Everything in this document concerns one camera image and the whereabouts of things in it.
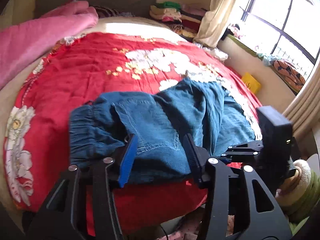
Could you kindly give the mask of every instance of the blue jeans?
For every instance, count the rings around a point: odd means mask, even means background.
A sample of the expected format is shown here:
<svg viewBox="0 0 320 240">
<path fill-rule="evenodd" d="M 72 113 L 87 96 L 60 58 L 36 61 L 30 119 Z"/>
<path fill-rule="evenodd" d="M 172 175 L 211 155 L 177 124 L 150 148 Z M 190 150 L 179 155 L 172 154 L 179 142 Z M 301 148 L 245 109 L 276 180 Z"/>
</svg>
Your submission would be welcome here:
<svg viewBox="0 0 320 240">
<path fill-rule="evenodd" d="M 70 160 L 80 167 L 111 155 L 131 133 L 138 149 L 129 183 L 180 180 L 190 174 L 181 142 L 193 136 L 210 156 L 255 139 L 241 106 L 216 82 L 188 78 L 156 95 L 112 92 L 70 117 Z"/>
</svg>

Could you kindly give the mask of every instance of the red bedspread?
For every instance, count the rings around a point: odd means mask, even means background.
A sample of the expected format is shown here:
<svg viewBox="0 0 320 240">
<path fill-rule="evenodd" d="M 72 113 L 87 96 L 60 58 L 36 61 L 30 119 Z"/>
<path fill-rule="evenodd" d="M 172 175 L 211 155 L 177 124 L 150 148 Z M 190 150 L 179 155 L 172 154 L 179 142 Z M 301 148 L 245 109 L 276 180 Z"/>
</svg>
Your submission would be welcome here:
<svg viewBox="0 0 320 240">
<path fill-rule="evenodd" d="M 248 99 L 255 117 L 255 108 L 261 106 L 236 74 L 188 42 L 176 45 L 162 39 L 91 33 L 79 40 L 68 40 L 67 44 L 71 45 L 58 44 L 30 74 L 8 121 L 4 145 L 7 181 L 16 205 L 23 209 L 36 212 L 59 173 L 68 167 L 70 111 L 95 100 L 103 92 L 155 94 L 159 87 L 165 89 L 181 80 L 174 64 L 168 63 L 169 71 L 159 65 L 141 68 L 146 63 L 144 59 L 137 56 L 133 62 L 126 57 L 128 51 L 161 48 L 164 53 L 180 52 L 194 65 L 206 71 L 215 69 L 227 78 L 233 89 Z M 142 65 L 137 64 L 138 58 L 144 62 Z M 184 215 L 206 200 L 206 190 L 198 189 L 192 180 L 161 185 L 126 185 L 114 194 L 125 233 Z M 93 234 L 91 194 L 87 199 L 88 229 Z"/>
</svg>

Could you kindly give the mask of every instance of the black cable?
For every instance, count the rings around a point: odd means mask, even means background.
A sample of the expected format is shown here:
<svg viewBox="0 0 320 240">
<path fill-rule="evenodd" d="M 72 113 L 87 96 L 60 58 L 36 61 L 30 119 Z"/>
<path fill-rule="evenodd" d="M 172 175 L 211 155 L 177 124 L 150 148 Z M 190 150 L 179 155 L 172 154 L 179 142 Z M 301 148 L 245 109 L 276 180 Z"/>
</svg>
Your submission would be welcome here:
<svg viewBox="0 0 320 240">
<path fill-rule="evenodd" d="M 160 227 L 161 227 L 162 231 L 165 233 L 165 237 L 167 238 L 167 240 L 169 240 L 169 236 L 168 236 L 167 232 L 164 230 L 164 228 L 161 225 L 160 225 Z"/>
</svg>

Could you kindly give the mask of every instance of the beige curtain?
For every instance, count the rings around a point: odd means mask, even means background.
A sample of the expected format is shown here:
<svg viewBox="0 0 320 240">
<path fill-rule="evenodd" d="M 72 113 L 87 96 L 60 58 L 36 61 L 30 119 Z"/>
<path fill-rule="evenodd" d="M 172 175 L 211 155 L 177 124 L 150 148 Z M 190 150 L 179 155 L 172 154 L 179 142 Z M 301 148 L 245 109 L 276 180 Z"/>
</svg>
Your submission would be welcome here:
<svg viewBox="0 0 320 240">
<path fill-rule="evenodd" d="M 215 48 L 229 25 L 228 18 L 235 2 L 236 0 L 211 0 L 210 11 L 204 15 L 195 40 Z"/>
<path fill-rule="evenodd" d="M 298 140 L 310 131 L 320 117 L 320 59 L 300 93 L 284 111 L 293 124 L 293 136 Z"/>
</svg>

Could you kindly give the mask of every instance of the window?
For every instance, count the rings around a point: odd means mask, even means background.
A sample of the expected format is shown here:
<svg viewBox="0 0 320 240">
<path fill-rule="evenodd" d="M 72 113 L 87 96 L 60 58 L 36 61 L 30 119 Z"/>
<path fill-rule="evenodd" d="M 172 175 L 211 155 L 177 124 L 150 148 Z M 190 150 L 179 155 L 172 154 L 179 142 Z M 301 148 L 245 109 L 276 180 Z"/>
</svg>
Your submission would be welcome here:
<svg viewBox="0 0 320 240">
<path fill-rule="evenodd" d="M 237 0 L 241 41 L 257 53 L 292 61 L 307 79 L 319 56 L 320 13 L 307 0 Z"/>
</svg>

